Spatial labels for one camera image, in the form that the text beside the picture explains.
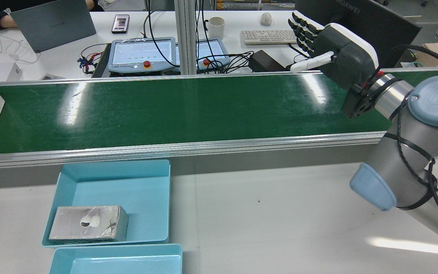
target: gray laptop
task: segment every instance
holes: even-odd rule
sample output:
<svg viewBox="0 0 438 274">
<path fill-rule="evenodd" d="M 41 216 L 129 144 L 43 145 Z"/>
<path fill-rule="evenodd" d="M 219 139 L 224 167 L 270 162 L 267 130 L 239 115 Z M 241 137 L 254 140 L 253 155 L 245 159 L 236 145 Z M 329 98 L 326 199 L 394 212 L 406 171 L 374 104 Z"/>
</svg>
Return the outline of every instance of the gray laptop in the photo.
<svg viewBox="0 0 438 274">
<path fill-rule="evenodd" d="M 85 0 L 57 0 L 11 12 L 35 53 L 87 36 L 96 29 Z"/>
</svg>

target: blue tray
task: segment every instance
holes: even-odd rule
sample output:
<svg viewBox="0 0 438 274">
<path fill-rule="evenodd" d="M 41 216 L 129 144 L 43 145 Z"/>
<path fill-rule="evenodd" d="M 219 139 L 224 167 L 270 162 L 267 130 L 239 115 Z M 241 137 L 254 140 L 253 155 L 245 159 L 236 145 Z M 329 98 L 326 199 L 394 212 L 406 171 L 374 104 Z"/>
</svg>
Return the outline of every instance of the blue tray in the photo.
<svg viewBox="0 0 438 274">
<path fill-rule="evenodd" d="M 179 244 L 62 247 L 49 274 L 182 273 Z"/>
<path fill-rule="evenodd" d="M 59 206 L 120 205 L 129 221 L 126 240 L 57 244 L 48 239 Z M 59 175 L 44 247 L 168 243 L 170 162 L 115 161 L 65 164 Z"/>
</svg>

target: power adapter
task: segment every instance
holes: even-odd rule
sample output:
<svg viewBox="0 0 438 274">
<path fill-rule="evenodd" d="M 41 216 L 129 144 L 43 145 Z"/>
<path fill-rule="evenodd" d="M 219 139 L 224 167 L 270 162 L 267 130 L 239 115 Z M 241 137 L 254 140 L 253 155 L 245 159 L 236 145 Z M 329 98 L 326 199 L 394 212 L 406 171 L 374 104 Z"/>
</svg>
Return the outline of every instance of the power adapter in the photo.
<svg viewBox="0 0 438 274">
<path fill-rule="evenodd" d="M 248 67 L 250 67 L 253 72 L 288 71 L 263 50 L 251 55 Z"/>
</svg>

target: green conveyor belt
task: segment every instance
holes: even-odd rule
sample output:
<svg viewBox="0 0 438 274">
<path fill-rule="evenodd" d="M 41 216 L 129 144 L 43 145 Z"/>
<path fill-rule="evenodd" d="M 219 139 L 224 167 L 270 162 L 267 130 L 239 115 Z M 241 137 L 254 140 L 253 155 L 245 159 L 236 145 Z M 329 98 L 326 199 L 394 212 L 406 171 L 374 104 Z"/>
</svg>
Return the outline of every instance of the green conveyor belt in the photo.
<svg viewBox="0 0 438 274">
<path fill-rule="evenodd" d="M 393 73 L 412 85 L 433 72 Z M 0 86 L 0 154 L 383 131 L 320 74 Z"/>
</svg>

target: keyboard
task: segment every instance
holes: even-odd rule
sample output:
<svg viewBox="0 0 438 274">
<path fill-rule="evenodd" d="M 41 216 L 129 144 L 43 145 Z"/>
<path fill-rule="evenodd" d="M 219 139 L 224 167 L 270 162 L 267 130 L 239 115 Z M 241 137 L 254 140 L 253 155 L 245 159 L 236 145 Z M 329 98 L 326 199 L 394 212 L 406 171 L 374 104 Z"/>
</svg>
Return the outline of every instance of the keyboard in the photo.
<svg viewBox="0 0 438 274">
<path fill-rule="evenodd" d="M 297 36 L 293 30 L 242 30 L 241 38 L 245 45 L 296 44 Z"/>
</svg>

